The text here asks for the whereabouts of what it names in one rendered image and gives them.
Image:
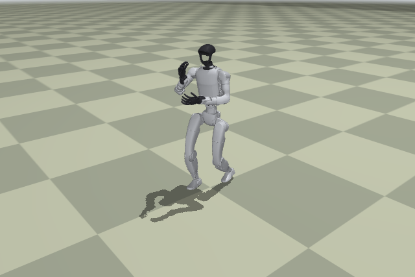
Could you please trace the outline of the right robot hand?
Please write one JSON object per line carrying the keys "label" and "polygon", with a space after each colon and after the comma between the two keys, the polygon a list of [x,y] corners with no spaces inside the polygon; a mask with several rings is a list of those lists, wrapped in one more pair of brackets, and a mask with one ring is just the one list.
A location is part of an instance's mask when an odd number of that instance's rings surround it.
{"label": "right robot hand", "polygon": [[[187,64],[186,64],[187,63]],[[186,65],[185,65],[186,64]],[[179,78],[180,78],[180,83],[184,84],[184,80],[187,78],[187,75],[185,75],[185,70],[187,68],[187,66],[189,65],[188,62],[184,62],[180,65],[180,67],[178,68],[178,74],[179,74]]]}

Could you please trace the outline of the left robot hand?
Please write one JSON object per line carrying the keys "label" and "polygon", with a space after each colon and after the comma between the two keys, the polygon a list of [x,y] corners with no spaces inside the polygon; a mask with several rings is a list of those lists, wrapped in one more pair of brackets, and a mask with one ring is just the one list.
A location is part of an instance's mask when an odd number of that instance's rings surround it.
{"label": "left robot hand", "polygon": [[[184,104],[184,105],[194,105],[194,104],[201,104],[201,102],[202,102],[202,99],[206,99],[204,96],[196,96],[194,93],[192,93],[191,92],[191,95],[193,95],[194,97],[189,97],[189,96],[187,96],[186,94],[184,94],[187,98],[185,98],[184,96],[182,96],[182,103]],[[186,101],[185,101],[185,100]]]}

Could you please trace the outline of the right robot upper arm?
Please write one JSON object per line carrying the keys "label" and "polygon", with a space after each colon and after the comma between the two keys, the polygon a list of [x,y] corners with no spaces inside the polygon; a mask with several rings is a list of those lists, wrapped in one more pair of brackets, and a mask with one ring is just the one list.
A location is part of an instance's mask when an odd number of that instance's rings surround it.
{"label": "right robot upper arm", "polygon": [[178,92],[178,91],[176,91],[175,90],[175,92],[178,94],[178,95],[182,95],[183,93],[184,93],[184,91],[185,91],[185,88],[193,81],[193,79],[194,78],[196,78],[196,75],[195,75],[195,73],[196,73],[196,70],[197,70],[198,68],[197,67],[192,67],[189,71],[188,71],[188,73],[186,74],[187,75],[187,79],[188,79],[188,83],[185,85],[185,87],[184,87],[184,90],[182,91],[182,92]]}

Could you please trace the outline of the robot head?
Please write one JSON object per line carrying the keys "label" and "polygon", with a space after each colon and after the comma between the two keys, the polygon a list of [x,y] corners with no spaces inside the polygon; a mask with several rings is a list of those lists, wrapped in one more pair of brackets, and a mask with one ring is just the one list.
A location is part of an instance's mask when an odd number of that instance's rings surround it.
{"label": "robot head", "polygon": [[[213,69],[215,67],[213,65],[212,61],[211,61],[211,56],[215,51],[216,50],[215,50],[214,46],[212,46],[210,44],[205,44],[205,45],[201,46],[201,48],[199,48],[198,53],[199,53],[199,56],[200,56],[200,61],[202,62],[202,64],[205,65],[205,67],[203,67],[204,70],[210,70],[210,69]],[[202,60],[202,55],[209,56],[209,60],[208,61],[203,61]],[[213,67],[210,68],[209,66],[213,66]]]}

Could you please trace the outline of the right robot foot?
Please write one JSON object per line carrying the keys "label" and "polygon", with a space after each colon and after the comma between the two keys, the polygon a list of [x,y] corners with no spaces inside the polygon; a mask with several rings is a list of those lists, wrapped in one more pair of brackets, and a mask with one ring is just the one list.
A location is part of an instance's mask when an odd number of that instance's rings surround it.
{"label": "right robot foot", "polygon": [[191,183],[187,186],[187,188],[186,188],[186,189],[188,189],[188,190],[195,189],[195,188],[197,188],[200,184],[202,184],[202,180],[201,180],[201,178],[199,178],[199,181],[192,180],[192,182],[191,182]]}

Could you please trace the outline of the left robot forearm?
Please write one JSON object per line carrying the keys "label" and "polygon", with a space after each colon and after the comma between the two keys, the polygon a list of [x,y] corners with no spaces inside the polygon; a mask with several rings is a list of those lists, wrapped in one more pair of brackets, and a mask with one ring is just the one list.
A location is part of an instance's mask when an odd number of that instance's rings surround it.
{"label": "left robot forearm", "polygon": [[206,99],[202,99],[201,104],[208,105],[220,105],[227,103],[229,101],[229,97],[227,95],[223,95],[221,97],[205,97]]}

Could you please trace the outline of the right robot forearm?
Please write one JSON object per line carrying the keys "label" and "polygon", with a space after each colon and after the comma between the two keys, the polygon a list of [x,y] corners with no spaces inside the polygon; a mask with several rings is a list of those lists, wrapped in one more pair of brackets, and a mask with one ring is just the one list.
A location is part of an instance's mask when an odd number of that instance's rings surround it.
{"label": "right robot forearm", "polygon": [[176,90],[178,92],[182,92],[184,90],[184,87],[185,87],[185,85],[187,83],[188,83],[188,79],[187,78],[184,80],[184,84],[181,84],[180,81],[179,81],[174,90]]}

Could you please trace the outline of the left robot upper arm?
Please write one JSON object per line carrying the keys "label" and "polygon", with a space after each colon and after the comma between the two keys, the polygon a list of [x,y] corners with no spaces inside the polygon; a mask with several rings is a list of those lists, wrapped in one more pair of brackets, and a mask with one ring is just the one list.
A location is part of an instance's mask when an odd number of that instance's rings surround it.
{"label": "left robot upper arm", "polygon": [[[230,101],[230,74],[226,71],[218,70],[218,78],[221,80],[221,90],[223,95],[227,95]],[[229,103],[229,101],[227,103]]]}

